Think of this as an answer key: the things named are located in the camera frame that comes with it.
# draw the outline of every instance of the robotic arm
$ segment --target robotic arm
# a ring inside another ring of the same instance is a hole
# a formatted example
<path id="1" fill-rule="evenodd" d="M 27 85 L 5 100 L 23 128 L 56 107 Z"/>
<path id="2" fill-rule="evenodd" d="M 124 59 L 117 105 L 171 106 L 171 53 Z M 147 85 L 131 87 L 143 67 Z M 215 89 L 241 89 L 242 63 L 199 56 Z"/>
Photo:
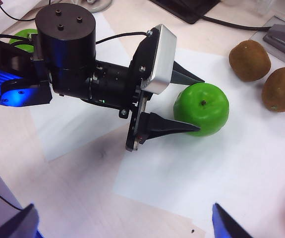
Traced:
<path id="1" fill-rule="evenodd" d="M 148 31 L 129 67 L 96 60 L 93 15 L 69 3 L 42 8 L 32 35 L 34 52 L 0 41 L 0 105 L 24 107 L 48 104 L 55 93 L 119 111 L 132 111 L 126 148 L 137 150 L 147 139 L 171 133 L 198 131 L 188 123 L 168 120 L 145 107 L 152 95 L 170 83 L 203 82 L 176 62 L 176 36 L 160 24 Z"/>

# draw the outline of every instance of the beige table surface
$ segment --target beige table surface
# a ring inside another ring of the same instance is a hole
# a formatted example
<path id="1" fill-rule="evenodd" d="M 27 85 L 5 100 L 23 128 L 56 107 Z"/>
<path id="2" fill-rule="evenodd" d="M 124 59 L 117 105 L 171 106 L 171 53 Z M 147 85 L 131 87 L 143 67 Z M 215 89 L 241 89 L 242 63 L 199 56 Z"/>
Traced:
<path id="1" fill-rule="evenodd" d="M 254 7 L 252 0 L 236 6 L 222 2 L 207 16 L 251 26 L 262 26 L 274 14 L 285 17 L 282 2 L 263 16 Z M 178 47 L 222 56 L 254 34 L 202 20 L 189 25 L 147 0 L 114 0 L 103 14 L 117 34 L 163 23 L 177 35 Z M 33 22 L 20 22 L 5 33 L 30 27 L 35 27 Z M 141 39 L 121 42 L 133 55 Z M 47 162 L 28 108 L 0 106 L 0 176 L 22 206 L 35 204 L 46 238 L 203 238 L 205 231 L 191 219 L 113 193 L 126 134 L 127 125 Z"/>

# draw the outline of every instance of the kiwi fruit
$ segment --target kiwi fruit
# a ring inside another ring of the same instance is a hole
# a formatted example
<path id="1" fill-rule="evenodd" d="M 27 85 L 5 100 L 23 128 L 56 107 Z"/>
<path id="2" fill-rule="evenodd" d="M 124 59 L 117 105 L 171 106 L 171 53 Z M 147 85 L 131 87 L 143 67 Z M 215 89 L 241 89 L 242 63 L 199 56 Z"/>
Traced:
<path id="1" fill-rule="evenodd" d="M 273 112 L 285 112 L 285 67 L 274 71 L 262 89 L 262 101 Z"/>
<path id="2" fill-rule="evenodd" d="M 244 82 L 264 77 L 271 68 L 269 56 L 262 45 L 253 40 L 243 41 L 229 54 L 229 63 Z"/>

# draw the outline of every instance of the green apple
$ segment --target green apple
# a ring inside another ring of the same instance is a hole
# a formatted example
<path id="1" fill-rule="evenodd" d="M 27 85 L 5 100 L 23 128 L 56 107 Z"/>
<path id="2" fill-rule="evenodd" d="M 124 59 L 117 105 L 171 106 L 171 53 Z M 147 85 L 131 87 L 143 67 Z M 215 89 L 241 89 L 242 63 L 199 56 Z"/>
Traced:
<path id="1" fill-rule="evenodd" d="M 36 29 L 24 29 L 22 31 L 19 31 L 15 34 L 15 36 L 22 36 L 22 37 L 25 37 L 25 38 L 28 38 L 31 34 L 37 34 L 38 31 Z M 12 44 L 16 41 L 19 41 L 19 40 L 16 40 L 16 39 L 10 39 L 9 40 L 9 44 Z M 33 46 L 30 46 L 30 45 L 19 45 L 19 46 L 16 46 L 24 51 L 27 51 L 29 53 L 32 53 L 34 51 L 34 47 Z"/>
<path id="2" fill-rule="evenodd" d="M 173 107 L 174 119 L 200 127 L 189 132 L 194 136 L 212 135 L 225 124 L 229 115 L 229 102 L 223 91 L 213 84 L 196 83 L 177 97 Z"/>

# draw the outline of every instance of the black cable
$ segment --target black cable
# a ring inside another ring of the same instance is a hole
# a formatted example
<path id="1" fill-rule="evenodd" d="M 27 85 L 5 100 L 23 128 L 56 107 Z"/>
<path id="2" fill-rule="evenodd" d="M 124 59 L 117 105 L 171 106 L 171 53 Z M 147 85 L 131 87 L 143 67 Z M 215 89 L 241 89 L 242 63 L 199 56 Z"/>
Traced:
<path id="1" fill-rule="evenodd" d="M 12 46 L 20 46 L 20 45 L 30 45 L 33 46 L 32 42 L 26 42 L 26 41 L 15 41 L 11 43 Z"/>
<path id="2" fill-rule="evenodd" d="M 7 203 L 9 206 L 11 206 L 11 207 L 13 207 L 14 209 L 16 209 L 16 210 L 18 210 L 18 211 L 22 211 L 23 209 L 21 209 L 21 208 L 18 208 L 18 207 L 16 207 L 15 205 L 13 205 L 13 204 L 11 204 L 10 202 L 8 202 L 5 198 L 3 198 L 1 195 L 0 195 L 0 199 L 2 200 L 2 201 L 4 201 L 5 203 Z"/>
<path id="3" fill-rule="evenodd" d="M 17 18 L 15 18 L 15 17 L 13 17 L 13 16 L 10 16 L 4 9 L 3 9 L 3 7 L 0 5 L 0 9 L 4 12 L 4 14 L 6 14 L 8 17 L 10 17 L 11 19 L 13 19 L 13 20 L 16 20 L 16 21 L 34 21 L 35 20 L 35 18 L 32 18 L 32 19 L 27 19 L 27 20 L 24 20 L 24 19 L 17 19 Z"/>
<path id="4" fill-rule="evenodd" d="M 27 38 L 24 38 L 22 36 L 12 36 L 12 35 L 0 34 L 0 38 L 10 38 L 10 39 L 21 40 L 23 42 L 26 42 L 27 45 L 31 43 Z"/>
<path id="5" fill-rule="evenodd" d="M 105 42 L 105 41 L 114 39 L 114 38 L 118 38 L 118 37 L 123 37 L 123 36 L 139 36 L 139 35 L 147 36 L 147 33 L 146 33 L 146 32 L 142 32 L 142 31 L 122 33 L 122 34 L 110 36 L 110 37 L 107 37 L 107 38 L 102 39 L 102 40 L 100 40 L 100 41 L 97 41 L 97 42 L 96 42 L 96 45 L 97 45 L 97 44 L 100 44 L 100 43 L 102 43 L 102 42 Z"/>
<path id="6" fill-rule="evenodd" d="M 190 6 L 188 4 L 186 4 L 184 2 L 184 0 L 180 0 L 180 2 L 186 7 L 186 8 L 190 8 Z M 231 27 L 231 28 L 236 28 L 236 29 L 241 29 L 241 30 L 248 30 L 248 31 L 269 31 L 269 29 L 271 28 L 271 26 L 264 26 L 264 27 L 253 27 L 253 26 L 243 26 L 243 25 L 238 25 L 238 24 L 234 24 L 234 23 L 230 23 L 230 22 L 226 22 L 226 21 L 222 21 L 222 20 L 218 20 L 218 19 L 214 19 L 208 16 L 204 16 L 204 15 L 200 15 L 197 14 L 195 11 L 193 11 L 193 14 L 196 15 L 197 17 L 205 20 L 205 21 L 209 21 L 209 22 L 213 22 L 222 26 L 227 26 L 227 27 Z"/>

